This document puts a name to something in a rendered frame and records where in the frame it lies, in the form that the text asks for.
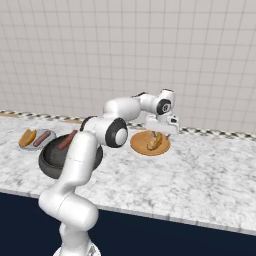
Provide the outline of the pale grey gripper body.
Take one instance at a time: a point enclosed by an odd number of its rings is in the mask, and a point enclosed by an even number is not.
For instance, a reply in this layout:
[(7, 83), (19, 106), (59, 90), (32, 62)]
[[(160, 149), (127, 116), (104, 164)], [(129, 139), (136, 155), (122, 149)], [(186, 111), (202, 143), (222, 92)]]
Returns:
[(178, 135), (179, 119), (173, 115), (160, 117), (151, 114), (146, 117), (145, 128), (165, 135)]

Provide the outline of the orange round plate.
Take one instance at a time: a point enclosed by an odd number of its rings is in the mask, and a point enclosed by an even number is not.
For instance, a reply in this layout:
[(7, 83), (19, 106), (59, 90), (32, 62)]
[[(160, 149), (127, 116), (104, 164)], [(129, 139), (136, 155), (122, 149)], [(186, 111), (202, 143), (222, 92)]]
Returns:
[(136, 133), (131, 137), (130, 146), (131, 148), (139, 154), (146, 156), (157, 156), (164, 154), (170, 148), (170, 141), (162, 134), (162, 144), (153, 151), (147, 149), (147, 143), (150, 139), (152, 131), (141, 131)]

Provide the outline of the reddish brown sausage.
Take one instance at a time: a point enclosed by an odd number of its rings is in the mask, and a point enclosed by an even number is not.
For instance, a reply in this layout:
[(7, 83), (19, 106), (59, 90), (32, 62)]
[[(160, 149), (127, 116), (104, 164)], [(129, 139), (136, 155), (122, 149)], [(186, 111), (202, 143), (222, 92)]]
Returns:
[(67, 148), (72, 142), (74, 136), (76, 135), (77, 130), (73, 130), (58, 146), (59, 150)]
[(38, 148), (43, 145), (43, 143), (50, 137), (51, 132), (49, 130), (42, 133), (34, 142), (33, 146)]

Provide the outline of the dark grey bowl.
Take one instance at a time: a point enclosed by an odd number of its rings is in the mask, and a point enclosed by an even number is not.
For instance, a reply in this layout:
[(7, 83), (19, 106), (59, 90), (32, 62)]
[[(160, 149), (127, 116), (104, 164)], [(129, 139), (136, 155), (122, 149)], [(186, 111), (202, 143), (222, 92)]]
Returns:
[(39, 167), (50, 178), (82, 183), (101, 163), (103, 150), (92, 133), (78, 131), (70, 145), (59, 150), (67, 136), (52, 140), (42, 149)]

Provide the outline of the grey round plate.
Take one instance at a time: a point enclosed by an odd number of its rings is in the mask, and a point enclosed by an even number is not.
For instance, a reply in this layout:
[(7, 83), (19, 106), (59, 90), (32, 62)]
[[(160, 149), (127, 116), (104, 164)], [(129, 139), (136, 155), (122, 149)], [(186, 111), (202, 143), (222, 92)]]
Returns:
[[(35, 137), (35, 139), (34, 139), (34, 141), (35, 140), (37, 140), (38, 139), (38, 137), (39, 136), (41, 136), (44, 132), (46, 132), (47, 131), (47, 129), (37, 129), (36, 130), (36, 137)], [(50, 131), (50, 135), (43, 141), (43, 142), (41, 142), (41, 144), (39, 145), (39, 146), (37, 146), (37, 147), (35, 147), (34, 145), (33, 145), (33, 142), (32, 143), (30, 143), (28, 146), (26, 146), (26, 147), (21, 147), (20, 145), (19, 145), (19, 147), (21, 148), (21, 149), (23, 149), (23, 150), (28, 150), (28, 151), (36, 151), (36, 150), (41, 150), (41, 149), (43, 149), (49, 142), (51, 142), (52, 140), (54, 140), (55, 138), (57, 138), (57, 136), (56, 136), (56, 133), (53, 131), (53, 130), (49, 130)]]

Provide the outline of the dark blue counter cabinet front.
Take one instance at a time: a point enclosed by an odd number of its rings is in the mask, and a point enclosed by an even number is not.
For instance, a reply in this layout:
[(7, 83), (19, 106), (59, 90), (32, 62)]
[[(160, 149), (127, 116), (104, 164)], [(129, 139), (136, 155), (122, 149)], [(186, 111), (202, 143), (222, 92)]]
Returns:
[[(256, 256), (256, 237), (101, 210), (90, 231), (102, 256)], [(0, 193), (0, 256), (52, 256), (59, 222), (33, 198)]]

